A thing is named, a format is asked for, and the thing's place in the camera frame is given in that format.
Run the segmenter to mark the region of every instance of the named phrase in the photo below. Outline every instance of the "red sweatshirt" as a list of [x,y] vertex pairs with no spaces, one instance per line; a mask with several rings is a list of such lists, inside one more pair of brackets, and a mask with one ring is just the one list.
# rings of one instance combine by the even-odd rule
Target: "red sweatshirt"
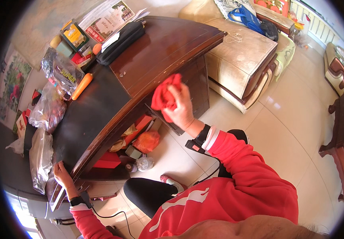
[[[270,215],[298,223],[295,187],[266,165],[251,145],[220,131],[209,153],[224,164],[233,179],[208,179],[165,202],[139,239],[157,238],[167,230],[180,235],[207,219],[239,222],[253,215]],[[85,239],[119,238],[112,236],[85,205],[70,210]]]

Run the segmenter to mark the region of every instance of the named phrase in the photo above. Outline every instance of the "black leggings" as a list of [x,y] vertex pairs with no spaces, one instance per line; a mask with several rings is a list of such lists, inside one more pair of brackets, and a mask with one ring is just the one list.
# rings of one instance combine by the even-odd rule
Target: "black leggings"
[[[242,130],[230,130],[228,133],[232,133],[237,139],[243,139],[245,143],[248,143]],[[220,164],[218,176],[232,178],[223,164]],[[163,203],[174,198],[172,195],[177,194],[177,188],[163,182],[134,177],[128,179],[124,184],[124,193],[132,203],[152,218]]]

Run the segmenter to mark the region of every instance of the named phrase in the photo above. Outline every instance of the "desk surface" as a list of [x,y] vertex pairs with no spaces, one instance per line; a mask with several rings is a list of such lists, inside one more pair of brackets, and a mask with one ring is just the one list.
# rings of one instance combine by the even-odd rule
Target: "desk surface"
[[[71,102],[54,132],[52,161],[65,161],[74,181],[96,163],[96,153],[124,116],[170,74],[220,44],[227,34],[179,18],[148,16],[145,20],[144,36],[109,67],[93,67],[93,81],[77,101]],[[65,196],[52,170],[46,194],[52,210]]]

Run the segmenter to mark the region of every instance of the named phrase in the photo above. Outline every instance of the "person's right hand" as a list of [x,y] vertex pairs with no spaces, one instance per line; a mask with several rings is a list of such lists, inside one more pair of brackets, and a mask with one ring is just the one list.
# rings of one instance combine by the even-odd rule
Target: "person's right hand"
[[55,180],[65,189],[74,187],[74,182],[64,168],[63,161],[60,161],[54,165],[54,177]]
[[181,83],[181,92],[173,85],[168,85],[167,89],[174,96],[177,108],[174,110],[164,108],[163,112],[165,112],[178,127],[186,131],[194,121],[189,88]]

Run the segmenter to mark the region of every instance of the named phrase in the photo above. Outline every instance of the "hand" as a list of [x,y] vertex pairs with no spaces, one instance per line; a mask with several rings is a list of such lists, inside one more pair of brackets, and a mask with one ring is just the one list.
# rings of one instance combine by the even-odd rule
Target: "hand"
[[70,187],[75,187],[74,182],[67,172],[67,170],[64,168],[63,161],[60,161],[54,165],[54,175],[55,180],[65,189]]
[[193,116],[191,95],[189,88],[185,84],[181,84],[181,92],[173,85],[168,86],[169,92],[174,96],[177,107],[174,110],[164,108],[165,112],[171,120],[182,130],[187,132],[193,138],[204,129],[205,124]]
[[168,85],[167,89],[174,96],[177,108],[174,110],[164,108],[163,112],[165,112],[178,127],[185,131],[194,121],[189,88],[185,84],[181,84],[181,92],[173,85]]

